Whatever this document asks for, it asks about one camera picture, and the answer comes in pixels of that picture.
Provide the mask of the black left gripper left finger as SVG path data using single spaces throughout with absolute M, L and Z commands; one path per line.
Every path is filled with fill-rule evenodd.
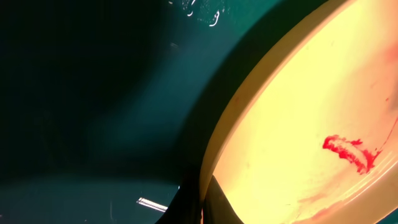
M 200 224 L 201 209 L 198 184 L 184 183 L 155 224 Z

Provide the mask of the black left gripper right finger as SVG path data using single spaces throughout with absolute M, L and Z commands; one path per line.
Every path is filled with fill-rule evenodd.
M 213 176 L 203 204 L 204 224 L 243 224 Z

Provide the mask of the yellow plate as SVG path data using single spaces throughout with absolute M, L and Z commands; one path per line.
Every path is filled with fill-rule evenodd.
M 203 157 L 244 223 L 376 223 L 397 208 L 397 1 L 327 1 L 256 64 Z

